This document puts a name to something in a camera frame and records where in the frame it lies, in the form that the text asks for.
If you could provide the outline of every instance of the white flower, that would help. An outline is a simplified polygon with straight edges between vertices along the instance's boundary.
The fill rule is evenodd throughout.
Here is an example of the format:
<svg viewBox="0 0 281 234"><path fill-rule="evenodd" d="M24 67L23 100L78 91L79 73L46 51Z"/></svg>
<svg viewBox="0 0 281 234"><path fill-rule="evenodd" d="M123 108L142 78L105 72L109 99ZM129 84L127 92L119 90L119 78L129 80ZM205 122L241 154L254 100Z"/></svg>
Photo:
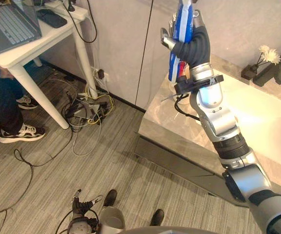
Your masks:
<svg viewBox="0 0 281 234"><path fill-rule="evenodd" d="M261 58L265 62L271 62L273 64L277 64L281 61L281 58L277 54L276 49L270 49L268 52L264 53L262 52Z"/></svg>
<svg viewBox="0 0 281 234"><path fill-rule="evenodd" d="M261 51L261 53L267 53L269 51L269 47L267 45L261 45L259 47L259 50Z"/></svg>

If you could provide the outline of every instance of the white table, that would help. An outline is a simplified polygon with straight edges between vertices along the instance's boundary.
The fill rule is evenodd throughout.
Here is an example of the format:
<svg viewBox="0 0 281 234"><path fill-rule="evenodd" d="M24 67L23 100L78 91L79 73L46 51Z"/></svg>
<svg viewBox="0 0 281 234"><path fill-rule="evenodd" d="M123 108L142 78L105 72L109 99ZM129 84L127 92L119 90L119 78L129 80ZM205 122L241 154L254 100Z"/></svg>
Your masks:
<svg viewBox="0 0 281 234"><path fill-rule="evenodd" d="M67 20L67 24L60 28L52 28L49 25L39 20L42 38L30 42L28 44L19 46L0 54L0 66L7 68L10 73L18 80L18 82L30 93L30 95L44 108L44 110L64 129L69 127L66 120L61 116L53 104L44 95L41 89L29 76L24 69L24 65L31 60L34 60L37 66L41 66L41 62L38 56L51 48L70 34L73 34L77 53L81 65L84 70L85 79L89 84L92 97L96 98L96 88L92 72L90 70L90 64L85 49L85 44L79 37L72 20L67 16L62 16ZM80 20L76 20L76 25L80 33Z"/></svg>

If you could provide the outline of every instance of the person's leg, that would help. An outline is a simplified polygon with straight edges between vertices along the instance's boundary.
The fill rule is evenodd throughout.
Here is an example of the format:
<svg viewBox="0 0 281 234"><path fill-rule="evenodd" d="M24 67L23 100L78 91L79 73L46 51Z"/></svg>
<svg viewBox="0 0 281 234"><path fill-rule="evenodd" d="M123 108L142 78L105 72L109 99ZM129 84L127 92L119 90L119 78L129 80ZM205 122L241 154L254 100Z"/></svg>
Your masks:
<svg viewBox="0 0 281 234"><path fill-rule="evenodd" d="M23 97L22 86L16 79L2 79L2 82L6 83L13 92L16 99Z"/></svg>
<svg viewBox="0 0 281 234"><path fill-rule="evenodd" d="M34 141L45 135L43 128L23 123L15 95L2 79L0 79L0 127L0 142L2 143L18 140Z"/></svg>
<svg viewBox="0 0 281 234"><path fill-rule="evenodd" d="M22 114L17 106L14 93L0 79L0 127L6 132L16 135L23 124Z"/></svg>
<svg viewBox="0 0 281 234"><path fill-rule="evenodd" d="M5 82L12 90L19 108L32 110L38 107L39 104L37 101L23 94L22 86L16 79L3 79L3 82Z"/></svg>

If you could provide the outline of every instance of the floor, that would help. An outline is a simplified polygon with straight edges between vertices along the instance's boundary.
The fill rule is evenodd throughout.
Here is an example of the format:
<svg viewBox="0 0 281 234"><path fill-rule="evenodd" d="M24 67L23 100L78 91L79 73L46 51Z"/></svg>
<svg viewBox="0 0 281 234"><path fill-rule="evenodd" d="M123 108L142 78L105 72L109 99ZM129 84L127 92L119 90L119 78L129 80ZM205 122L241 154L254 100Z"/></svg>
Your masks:
<svg viewBox="0 0 281 234"><path fill-rule="evenodd" d="M61 110L68 102L66 91L72 92L72 89L52 79L63 78L63 74L48 68L34 70L35 76L46 76L40 87ZM80 82L72 83L81 86ZM0 143L0 210L19 198L30 178L29 166L17 161L13 151L18 149L26 160L41 164L56 155L71 137L70 129L60 128L41 107L23 111L23 115L26 123L43 126L47 134L36 142ZM73 135L54 160L34 168L31 186L20 202L8 210L1 233L55 233L59 222L71 210L75 191L80 188L82 201L116 189L118 197L114 206L122 210L128 229L149 225L152 214L160 208L165 211L163 226L194 227L220 234L261 233L248 209L211 196L137 157L133 151L142 116L142 112L115 100L115 109L102 122L101 136L92 154L74 156ZM97 134L98 125L85 127L76 142L77 153L89 151ZM101 208L102 202L93 207L98 213ZM0 227L3 219L4 213L1 213ZM67 227L68 220L60 230Z"/></svg>

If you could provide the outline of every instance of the black vase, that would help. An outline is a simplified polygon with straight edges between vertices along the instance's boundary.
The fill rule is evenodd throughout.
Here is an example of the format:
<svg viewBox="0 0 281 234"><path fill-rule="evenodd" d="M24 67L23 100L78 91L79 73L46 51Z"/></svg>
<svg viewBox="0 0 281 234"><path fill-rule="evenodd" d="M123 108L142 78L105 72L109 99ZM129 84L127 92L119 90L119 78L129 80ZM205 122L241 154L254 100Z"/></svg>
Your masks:
<svg viewBox="0 0 281 234"><path fill-rule="evenodd" d="M257 65L247 65L242 71L241 71L241 77L245 78L247 80L253 79L258 73L258 66Z"/></svg>

